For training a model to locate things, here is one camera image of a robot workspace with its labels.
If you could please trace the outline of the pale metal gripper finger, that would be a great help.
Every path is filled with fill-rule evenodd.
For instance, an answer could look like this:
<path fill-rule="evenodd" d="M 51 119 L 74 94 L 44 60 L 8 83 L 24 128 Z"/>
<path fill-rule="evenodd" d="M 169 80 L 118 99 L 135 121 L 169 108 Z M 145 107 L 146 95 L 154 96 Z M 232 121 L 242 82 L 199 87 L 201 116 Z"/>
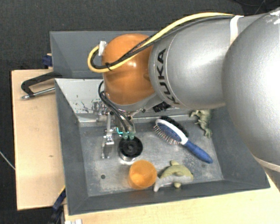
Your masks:
<path fill-rule="evenodd" d="M 110 155 L 114 150 L 115 142 L 112 134 L 113 134 L 113 129 L 107 129 L 103 136 L 102 146 L 101 146 L 101 159 L 110 158 Z"/>

